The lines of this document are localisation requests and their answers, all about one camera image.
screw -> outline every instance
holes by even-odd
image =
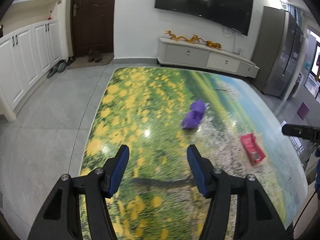
[[[94,170],[94,173],[99,175],[99,174],[103,173],[103,169],[102,168],[96,168]]]
[[[222,169],[219,169],[219,168],[213,168],[213,172],[215,174],[220,174],[222,172]]]
[[[69,179],[69,175],[68,174],[63,174],[61,177],[60,177],[61,180],[63,181],[66,181]]]
[[[255,177],[254,175],[252,175],[252,174],[249,174],[249,175],[247,176],[247,179],[250,180],[250,181],[255,181],[255,180],[256,180],[256,177]]]

tv stand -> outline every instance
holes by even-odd
[[[212,69],[255,78],[259,68],[250,60],[205,45],[159,38],[157,60],[163,65]]]

television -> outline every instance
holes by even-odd
[[[156,0],[155,8],[199,16],[248,35],[253,0]]]

blue curtain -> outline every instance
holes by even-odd
[[[303,11],[300,8],[297,8],[291,4],[287,5],[288,11],[291,13],[291,15],[294,17],[296,20],[297,24],[301,26],[301,18],[303,15]]]

refrigerator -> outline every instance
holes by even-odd
[[[264,6],[251,61],[260,68],[253,85],[283,98],[297,65],[303,33],[290,12]]]

